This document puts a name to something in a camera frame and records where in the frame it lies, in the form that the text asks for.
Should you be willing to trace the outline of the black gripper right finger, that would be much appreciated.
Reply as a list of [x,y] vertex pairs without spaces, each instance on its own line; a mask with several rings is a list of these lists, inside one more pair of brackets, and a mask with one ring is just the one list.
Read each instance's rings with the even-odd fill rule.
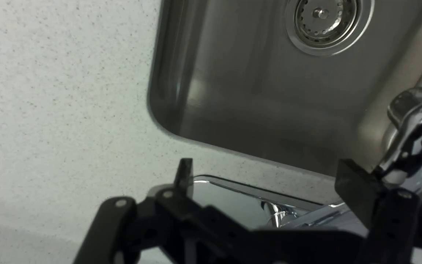
[[410,264],[419,199],[391,190],[353,160],[340,160],[336,193],[368,229],[359,264]]

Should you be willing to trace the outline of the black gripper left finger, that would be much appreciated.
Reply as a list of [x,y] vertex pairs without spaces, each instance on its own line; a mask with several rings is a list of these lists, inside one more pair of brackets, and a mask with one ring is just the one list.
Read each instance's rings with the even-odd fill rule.
[[186,204],[194,196],[194,160],[182,159],[173,181],[174,203]]

